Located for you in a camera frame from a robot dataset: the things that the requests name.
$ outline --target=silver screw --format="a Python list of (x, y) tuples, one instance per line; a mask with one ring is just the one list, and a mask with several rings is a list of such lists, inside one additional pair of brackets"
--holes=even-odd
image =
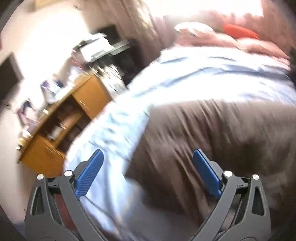
[(66, 177), (72, 176), (73, 172), (71, 170), (65, 171), (64, 175)]
[(43, 174), (39, 174), (38, 176), (37, 176), (37, 179), (38, 180), (42, 180), (44, 178), (44, 175)]
[(253, 175), (253, 179), (255, 179), (255, 180), (259, 180), (259, 176), (258, 176), (257, 174), (254, 174), (254, 175)]
[(232, 176), (232, 172), (231, 171), (225, 171), (224, 175), (227, 177), (231, 177)]

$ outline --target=cabinet handle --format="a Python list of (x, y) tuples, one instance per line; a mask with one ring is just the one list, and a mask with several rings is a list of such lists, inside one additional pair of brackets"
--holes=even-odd
[(51, 154), (54, 154), (54, 151), (52, 151), (51, 149), (49, 149), (48, 147), (45, 147)]
[(86, 109), (87, 111), (89, 111), (89, 109), (86, 107), (86, 105), (85, 105), (82, 101), (80, 101), (80, 103), (83, 104), (83, 106), (85, 107), (85, 109)]

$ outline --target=bed sheet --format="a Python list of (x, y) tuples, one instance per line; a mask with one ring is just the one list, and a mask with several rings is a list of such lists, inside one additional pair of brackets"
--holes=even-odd
[[(86, 127), (67, 153), (64, 170), (74, 170), (96, 149), (104, 152), (101, 170), (87, 195), (80, 198), (86, 211), (105, 231), (123, 240), (180, 240), (172, 230), (191, 235), (194, 227), (190, 221), (184, 221), (186, 217), (163, 210), (148, 211), (142, 203), (141, 187), (124, 178), (149, 120), (149, 108), (206, 99), (296, 105), (294, 85), (286, 76), (288, 71), (284, 60), (234, 48), (163, 50), (158, 59), (134, 78), (129, 90), (117, 96)], [(142, 211), (135, 212), (139, 206)], [(163, 227), (168, 223), (169, 228), (158, 230), (159, 223)]]

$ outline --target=red object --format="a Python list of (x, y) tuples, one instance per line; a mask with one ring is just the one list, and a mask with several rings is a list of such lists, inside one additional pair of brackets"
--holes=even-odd
[(252, 39), (258, 39), (259, 36), (257, 33), (240, 27), (233, 24), (224, 24), (223, 25), (224, 33), (230, 35), (231, 37), (238, 39), (238, 38), (252, 38)]

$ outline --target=wooden sideboard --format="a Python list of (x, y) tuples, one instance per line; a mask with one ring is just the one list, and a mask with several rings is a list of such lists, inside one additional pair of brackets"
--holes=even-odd
[[(101, 80), (94, 74), (82, 76), (75, 86), (43, 114), (20, 149), (19, 161), (46, 177), (62, 174), (66, 150), (62, 144), (72, 128), (83, 118), (89, 123), (111, 100)], [(52, 140), (48, 134), (57, 125), (62, 131)]]

